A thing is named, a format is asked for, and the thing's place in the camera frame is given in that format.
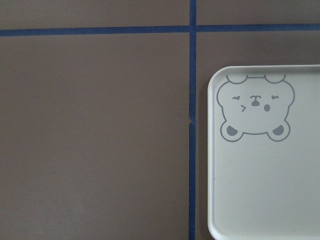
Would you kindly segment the white bear tray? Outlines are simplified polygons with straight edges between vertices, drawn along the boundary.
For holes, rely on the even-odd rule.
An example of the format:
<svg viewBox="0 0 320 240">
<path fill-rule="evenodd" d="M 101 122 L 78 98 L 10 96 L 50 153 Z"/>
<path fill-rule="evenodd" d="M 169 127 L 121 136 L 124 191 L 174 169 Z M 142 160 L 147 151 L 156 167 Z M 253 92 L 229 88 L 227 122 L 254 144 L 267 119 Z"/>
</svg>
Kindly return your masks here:
<svg viewBox="0 0 320 240">
<path fill-rule="evenodd" d="M 211 236 L 319 239 L 320 67 L 225 67 L 207 100 Z"/>
</svg>

